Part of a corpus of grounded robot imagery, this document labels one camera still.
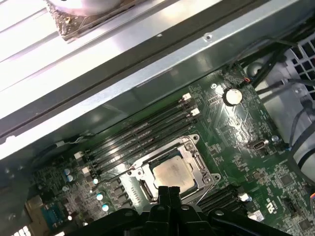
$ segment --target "wire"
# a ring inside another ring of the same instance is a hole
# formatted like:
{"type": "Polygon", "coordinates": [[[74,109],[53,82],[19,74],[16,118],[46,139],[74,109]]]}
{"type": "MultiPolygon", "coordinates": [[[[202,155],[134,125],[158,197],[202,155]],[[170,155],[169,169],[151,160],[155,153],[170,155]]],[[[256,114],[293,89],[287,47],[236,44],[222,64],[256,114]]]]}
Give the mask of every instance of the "wire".
{"type": "MultiPolygon", "coordinates": [[[[285,36],[283,40],[286,42],[289,41],[292,43],[297,43],[301,41],[302,39],[307,38],[308,36],[312,35],[314,32],[314,29],[313,29],[315,25],[314,23],[315,23],[314,16],[310,17],[307,21],[305,21],[304,23],[296,27],[290,34],[285,36]]],[[[280,47],[284,47],[284,46],[285,45],[279,45],[278,42],[269,44],[265,48],[257,51],[256,53],[249,55],[246,58],[239,60],[238,62],[244,68],[248,66],[249,64],[251,64],[252,62],[258,60],[259,58],[262,58],[272,52],[275,52],[280,47]]]]}
{"type": "Polygon", "coordinates": [[[209,188],[206,190],[206,192],[201,196],[201,198],[198,200],[198,202],[196,203],[196,205],[207,195],[207,193],[210,192],[210,190],[212,190],[215,187],[215,184],[212,184],[209,186],[209,188]]]}
{"type": "Polygon", "coordinates": [[[309,150],[306,154],[304,154],[304,156],[302,156],[302,158],[299,160],[298,162],[298,167],[301,169],[305,162],[315,153],[315,148],[309,150]]]}
{"type": "MultiPolygon", "coordinates": [[[[315,81],[311,80],[301,80],[301,79],[287,79],[288,83],[290,84],[303,84],[306,86],[315,86],[315,81]]],[[[270,85],[269,87],[263,88],[261,90],[256,91],[258,95],[263,93],[269,92],[274,89],[279,89],[284,85],[282,81],[277,81],[274,84],[270,85]]]]}
{"type": "Polygon", "coordinates": [[[291,151],[288,154],[287,160],[292,170],[301,178],[303,178],[309,185],[315,186],[315,182],[308,178],[298,167],[296,161],[294,160],[294,155],[298,151],[298,149],[302,146],[302,144],[315,132],[315,122],[312,123],[309,127],[307,127],[300,137],[296,140],[294,145],[292,146],[291,151]]]}
{"type": "Polygon", "coordinates": [[[269,87],[263,88],[261,90],[256,91],[258,95],[264,94],[266,92],[269,92],[271,90],[277,89],[279,87],[281,87],[282,85],[284,85],[284,83],[282,81],[277,81],[274,84],[270,85],[269,87]]]}
{"type": "Polygon", "coordinates": [[[291,134],[290,134],[290,139],[289,139],[289,148],[292,147],[292,143],[293,143],[293,138],[294,138],[294,133],[296,130],[296,126],[297,123],[299,122],[299,119],[301,117],[301,115],[306,111],[306,108],[304,107],[294,118],[293,123],[292,123],[292,127],[291,127],[291,134]]]}
{"type": "Polygon", "coordinates": [[[250,82],[251,82],[251,80],[250,80],[249,78],[247,78],[247,77],[245,77],[244,80],[245,80],[247,83],[250,83],[250,82]]]}

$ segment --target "integrated circuit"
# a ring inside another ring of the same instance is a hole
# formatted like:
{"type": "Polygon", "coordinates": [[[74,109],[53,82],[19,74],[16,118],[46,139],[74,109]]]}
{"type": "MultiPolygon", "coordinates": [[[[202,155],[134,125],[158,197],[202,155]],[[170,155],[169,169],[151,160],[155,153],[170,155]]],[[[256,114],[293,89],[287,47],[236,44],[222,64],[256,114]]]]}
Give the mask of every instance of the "integrated circuit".
{"type": "Polygon", "coordinates": [[[299,226],[300,226],[302,231],[309,230],[312,227],[312,225],[308,219],[305,219],[305,220],[299,222],[299,226]]]}
{"type": "Polygon", "coordinates": [[[287,185],[289,185],[289,184],[292,184],[292,182],[293,182],[293,179],[292,179],[292,177],[291,177],[289,174],[287,174],[287,175],[285,175],[285,176],[282,176],[282,177],[280,178],[280,180],[281,180],[281,182],[282,182],[282,184],[283,184],[284,186],[287,186],[287,185]]]}

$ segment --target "black cable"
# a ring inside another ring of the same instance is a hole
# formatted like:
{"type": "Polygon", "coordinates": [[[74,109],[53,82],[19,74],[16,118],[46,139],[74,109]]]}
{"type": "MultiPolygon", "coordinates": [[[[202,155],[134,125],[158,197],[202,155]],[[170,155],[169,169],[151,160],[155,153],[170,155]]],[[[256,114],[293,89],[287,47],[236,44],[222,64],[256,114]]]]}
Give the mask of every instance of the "black cable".
{"type": "MultiPolygon", "coordinates": [[[[298,43],[304,38],[307,38],[308,36],[312,35],[314,32],[314,22],[315,17],[310,17],[305,23],[299,25],[293,32],[291,32],[289,35],[285,36],[282,40],[285,41],[291,41],[292,43],[298,43]]],[[[252,62],[258,60],[259,58],[262,58],[278,49],[280,49],[281,46],[285,45],[279,45],[279,43],[272,43],[264,47],[263,49],[257,51],[256,53],[253,53],[246,58],[243,58],[239,60],[240,65],[244,68],[251,64],[252,62]]]]}
{"type": "Polygon", "coordinates": [[[302,146],[302,144],[315,132],[315,122],[312,123],[309,127],[307,127],[300,137],[296,140],[294,145],[292,146],[291,151],[288,154],[287,160],[292,170],[301,178],[303,178],[309,185],[315,186],[315,182],[308,178],[298,167],[296,161],[294,160],[294,155],[298,151],[298,149],[302,146]]]}
{"type": "Polygon", "coordinates": [[[253,78],[252,86],[256,88],[270,73],[277,62],[281,59],[283,54],[289,49],[288,46],[283,46],[280,50],[274,52],[272,56],[265,62],[263,67],[258,71],[256,76],[253,78]]]}
{"type": "Polygon", "coordinates": [[[293,84],[304,84],[307,86],[315,86],[314,80],[288,79],[288,82],[293,83],[293,84]]]}
{"type": "Polygon", "coordinates": [[[299,122],[299,119],[301,117],[301,115],[306,111],[306,108],[304,107],[294,118],[293,123],[292,123],[292,127],[291,127],[291,134],[290,134],[290,139],[289,139],[289,148],[292,147],[292,143],[293,143],[293,138],[294,138],[294,133],[296,130],[296,126],[297,123],[299,122]]]}
{"type": "Polygon", "coordinates": [[[300,169],[302,169],[302,167],[304,166],[305,162],[310,158],[310,156],[312,156],[315,153],[315,148],[309,150],[306,154],[304,154],[304,156],[302,156],[302,158],[299,160],[298,162],[298,167],[300,169]]]}
{"type": "MultiPolygon", "coordinates": [[[[308,25],[306,28],[304,28],[304,25],[302,26],[302,33],[292,38],[291,41],[293,42],[299,42],[302,39],[308,37],[309,35],[312,35],[314,33],[314,27],[315,27],[315,20],[313,23],[308,25]]],[[[279,49],[273,53],[273,55],[266,61],[266,63],[263,65],[263,67],[259,70],[259,72],[256,74],[255,78],[253,79],[252,86],[255,88],[257,87],[270,73],[272,68],[276,65],[276,63],[283,57],[284,53],[290,49],[291,46],[288,45],[279,45],[279,49]]]]}
{"type": "MultiPolygon", "coordinates": [[[[291,84],[303,84],[306,86],[315,86],[315,81],[312,81],[312,80],[288,79],[288,82],[291,84]]],[[[261,94],[269,92],[271,90],[279,89],[282,85],[284,85],[283,82],[278,81],[278,82],[275,82],[274,84],[272,84],[266,88],[263,88],[261,90],[258,90],[256,92],[258,95],[261,95],[261,94]]]]}
{"type": "Polygon", "coordinates": [[[270,85],[269,87],[263,88],[261,90],[256,91],[258,95],[261,95],[263,93],[269,92],[271,90],[277,89],[279,87],[281,87],[282,85],[284,85],[284,83],[282,81],[277,81],[274,84],[270,85]]]}

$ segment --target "gray cable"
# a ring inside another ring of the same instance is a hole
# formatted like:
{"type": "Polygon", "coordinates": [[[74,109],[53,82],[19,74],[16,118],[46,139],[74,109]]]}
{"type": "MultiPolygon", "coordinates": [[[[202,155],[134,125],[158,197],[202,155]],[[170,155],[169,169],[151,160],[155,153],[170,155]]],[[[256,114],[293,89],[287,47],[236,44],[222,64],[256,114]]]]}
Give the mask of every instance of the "gray cable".
{"type": "Polygon", "coordinates": [[[292,123],[292,127],[291,127],[291,134],[290,134],[290,139],[289,139],[289,148],[292,147],[292,143],[293,143],[293,138],[294,138],[294,133],[296,130],[296,126],[297,123],[299,122],[299,119],[301,117],[301,115],[305,112],[306,108],[304,107],[294,118],[293,123],[292,123]]]}

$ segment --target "capacitor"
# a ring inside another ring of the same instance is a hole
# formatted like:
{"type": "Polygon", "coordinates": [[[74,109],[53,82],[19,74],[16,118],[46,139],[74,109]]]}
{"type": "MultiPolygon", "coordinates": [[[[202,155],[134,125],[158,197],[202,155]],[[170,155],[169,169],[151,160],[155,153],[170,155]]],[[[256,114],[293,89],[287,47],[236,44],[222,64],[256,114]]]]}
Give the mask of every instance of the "capacitor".
{"type": "Polygon", "coordinates": [[[229,107],[240,104],[242,100],[243,94],[240,90],[236,88],[229,88],[223,94],[223,101],[229,107]]]}
{"type": "Polygon", "coordinates": [[[103,206],[102,206],[102,210],[103,211],[108,211],[109,210],[109,205],[108,204],[104,204],[103,206]]]}
{"type": "Polygon", "coordinates": [[[64,186],[63,187],[63,192],[66,192],[66,191],[68,191],[69,190],[69,188],[67,187],[67,186],[64,186]]]}
{"type": "Polygon", "coordinates": [[[63,173],[64,173],[66,176],[68,176],[68,175],[70,174],[70,170],[69,170],[69,169],[64,169],[64,170],[63,170],[63,173]]]}
{"type": "Polygon", "coordinates": [[[101,193],[97,194],[97,196],[96,196],[96,199],[99,200],[99,201],[102,201],[103,198],[104,198],[103,194],[101,194],[101,193]]]}
{"type": "Polygon", "coordinates": [[[67,181],[68,182],[72,182],[73,181],[73,176],[72,175],[68,175],[67,176],[67,181]]]}

